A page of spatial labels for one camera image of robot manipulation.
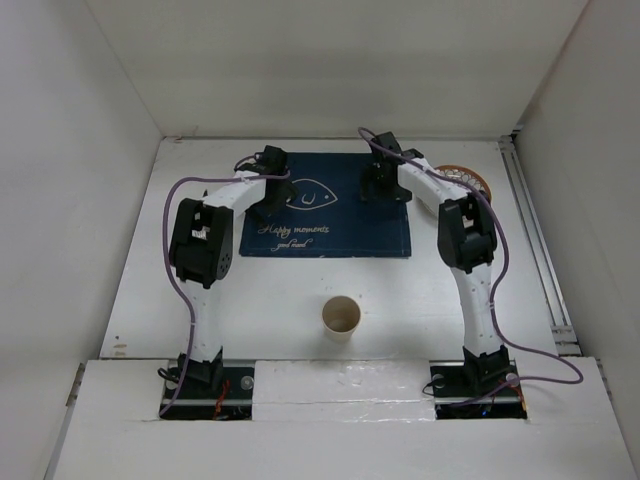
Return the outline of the blue cloth placemat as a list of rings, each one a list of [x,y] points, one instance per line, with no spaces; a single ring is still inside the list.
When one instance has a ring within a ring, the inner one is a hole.
[[[406,204],[360,196],[370,153],[291,152],[294,200],[268,215],[247,214],[239,254],[263,258],[408,258]]]

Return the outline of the floral ceramic plate orange rim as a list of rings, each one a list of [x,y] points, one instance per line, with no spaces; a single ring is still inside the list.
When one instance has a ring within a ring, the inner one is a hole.
[[[492,192],[488,183],[474,170],[460,165],[440,165],[430,167],[429,172],[448,178],[448,181],[436,179],[425,174],[429,189],[427,195],[418,196],[417,200],[431,215],[438,214],[438,208],[445,200],[458,200],[466,196],[470,190],[467,185],[478,190],[489,203],[492,202]]]

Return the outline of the beige paper cup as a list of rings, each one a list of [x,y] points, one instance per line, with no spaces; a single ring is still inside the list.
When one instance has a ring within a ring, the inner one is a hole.
[[[325,335],[333,342],[348,342],[361,321],[358,303],[347,296],[330,298],[321,312]]]

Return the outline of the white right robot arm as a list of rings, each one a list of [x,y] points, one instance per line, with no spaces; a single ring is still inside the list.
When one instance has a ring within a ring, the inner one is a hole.
[[[361,176],[361,196],[408,201],[415,197],[435,214],[437,249],[451,269],[464,322],[462,387],[480,396],[497,387],[510,367],[493,324],[492,263],[498,238],[488,198],[469,183],[448,177],[415,150],[404,151],[394,134],[360,127],[373,163]]]

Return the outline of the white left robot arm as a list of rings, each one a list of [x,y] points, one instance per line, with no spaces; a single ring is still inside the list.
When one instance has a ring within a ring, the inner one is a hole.
[[[289,175],[288,154],[268,145],[241,160],[228,179],[179,180],[165,201],[163,225],[167,226],[173,196],[182,185],[219,186],[200,198],[181,200],[172,233],[165,233],[162,239],[169,280],[189,312],[187,347],[178,357],[178,376],[173,382],[201,396],[216,394],[224,378],[216,296],[233,260],[234,223],[251,209],[271,215],[294,200],[297,190]]]

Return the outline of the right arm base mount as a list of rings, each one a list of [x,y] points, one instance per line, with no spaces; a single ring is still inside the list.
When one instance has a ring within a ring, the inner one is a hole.
[[[437,420],[528,418],[521,388],[507,382],[509,374],[518,373],[514,363],[482,386],[472,384],[462,362],[431,362],[429,369],[422,394],[434,400]]]

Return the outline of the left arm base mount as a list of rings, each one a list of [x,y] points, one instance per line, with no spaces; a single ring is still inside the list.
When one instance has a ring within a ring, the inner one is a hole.
[[[213,385],[186,378],[177,399],[171,402],[177,389],[180,372],[171,362],[159,368],[163,393],[159,406],[162,420],[244,421],[252,419],[255,363],[232,361],[224,365],[220,379]]]

